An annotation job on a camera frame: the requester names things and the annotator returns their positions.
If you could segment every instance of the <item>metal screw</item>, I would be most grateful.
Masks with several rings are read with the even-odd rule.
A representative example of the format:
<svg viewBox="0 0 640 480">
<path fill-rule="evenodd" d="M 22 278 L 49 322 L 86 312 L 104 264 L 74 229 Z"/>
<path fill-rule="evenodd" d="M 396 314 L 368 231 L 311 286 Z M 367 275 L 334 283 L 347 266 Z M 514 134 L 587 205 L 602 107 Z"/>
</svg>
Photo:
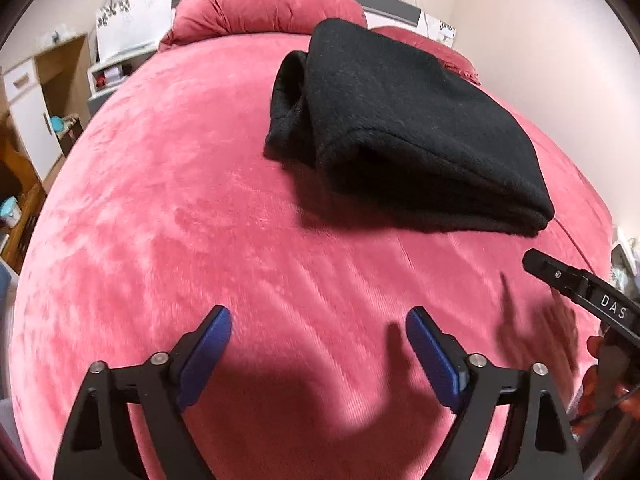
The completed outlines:
<svg viewBox="0 0 640 480">
<path fill-rule="evenodd" d="M 542 363 L 535 363 L 533 366 L 533 371 L 535 373 L 537 373 L 538 375 L 547 375 L 549 373 L 549 368 L 547 368 L 545 365 L 543 365 Z"/>
<path fill-rule="evenodd" d="M 169 354 L 167 352 L 157 352 L 151 356 L 151 364 L 163 365 L 169 360 Z"/>
<path fill-rule="evenodd" d="M 469 363 L 478 368 L 484 368 L 487 364 L 487 360 L 482 354 L 471 354 L 469 356 Z"/>
<path fill-rule="evenodd" d="M 104 363 L 104 361 L 94 361 L 93 363 L 91 363 L 91 366 L 89 366 L 89 371 L 92 374 L 99 374 L 104 370 L 105 366 L 106 364 Z"/>
</svg>

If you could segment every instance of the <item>bed headboard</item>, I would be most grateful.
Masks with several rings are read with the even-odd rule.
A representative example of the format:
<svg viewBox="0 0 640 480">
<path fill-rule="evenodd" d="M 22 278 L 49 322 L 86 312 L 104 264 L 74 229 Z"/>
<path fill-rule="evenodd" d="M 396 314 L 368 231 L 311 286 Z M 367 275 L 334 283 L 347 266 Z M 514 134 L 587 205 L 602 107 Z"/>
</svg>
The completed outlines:
<svg viewBox="0 0 640 480">
<path fill-rule="evenodd" d="M 356 0 L 367 12 L 417 27 L 422 9 L 401 0 Z M 180 0 L 171 0 L 172 9 Z"/>
</svg>

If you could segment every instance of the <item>blue gripper pad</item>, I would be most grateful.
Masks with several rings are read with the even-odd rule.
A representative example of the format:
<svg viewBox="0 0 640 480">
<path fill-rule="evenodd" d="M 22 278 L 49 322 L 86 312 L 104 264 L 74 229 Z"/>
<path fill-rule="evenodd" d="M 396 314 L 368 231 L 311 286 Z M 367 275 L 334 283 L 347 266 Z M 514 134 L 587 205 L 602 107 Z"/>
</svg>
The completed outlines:
<svg viewBox="0 0 640 480">
<path fill-rule="evenodd" d="M 469 382 L 466 352 L 455 338 L 440 331 L 421 306 L 406 315 L 405 329 L 438 401 L 458 413 Z"/>
<path fill-rule="evenodd" d="M 180 338 L 172 350 L 170 374 L 177 385 L 181 412 L 195 404 L 231 338 L 231 313 L 216 305 L 195 332 Z"/>
</svg>

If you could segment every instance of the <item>pink plush bedspread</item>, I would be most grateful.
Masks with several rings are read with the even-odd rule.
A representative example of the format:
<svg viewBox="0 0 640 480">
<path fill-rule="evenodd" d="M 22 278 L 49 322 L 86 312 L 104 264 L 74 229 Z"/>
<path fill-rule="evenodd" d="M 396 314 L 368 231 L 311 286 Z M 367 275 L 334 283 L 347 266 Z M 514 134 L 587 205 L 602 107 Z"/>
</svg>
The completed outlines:
<svg viewBox="0 0 640 480">
<path fill-rule="evenodd" d="M 221 480 L 420 478 L 452 416 L 404 337 L 418 304 L 497 365 L 546 363 L 572 396 L 596 319 L 520 260 L 536 247 L 606 275 L 611 221 L 591 186 L 514 113 L 556 206 L 544 232 L 392 227 L 262 156 L 276 71 L 307 45 L 255 34 L 158 54 L 77 143 L 33 235 L 10 348 L 20 438 L 43 479 L 88 365 L 168 350 L 215 303 L 234 331 L 185 420 Z M 496 446 L 492 431 L 478 478 Z"/>
</svg>

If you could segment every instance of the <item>white cabinet door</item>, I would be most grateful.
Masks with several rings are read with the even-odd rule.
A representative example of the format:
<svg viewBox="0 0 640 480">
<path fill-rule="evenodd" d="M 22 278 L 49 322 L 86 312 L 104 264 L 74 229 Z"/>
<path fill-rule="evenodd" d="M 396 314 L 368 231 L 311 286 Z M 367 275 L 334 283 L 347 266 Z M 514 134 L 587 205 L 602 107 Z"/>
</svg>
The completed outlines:
<svg viewBox="0 0 640 480">
<path fill-rule="evenodd" d="M 49 121 L 42 88 L 34 86 L 11 103 L 11 117 L 38 177 L 44 180 L 62 150 Z"/>
</svg>

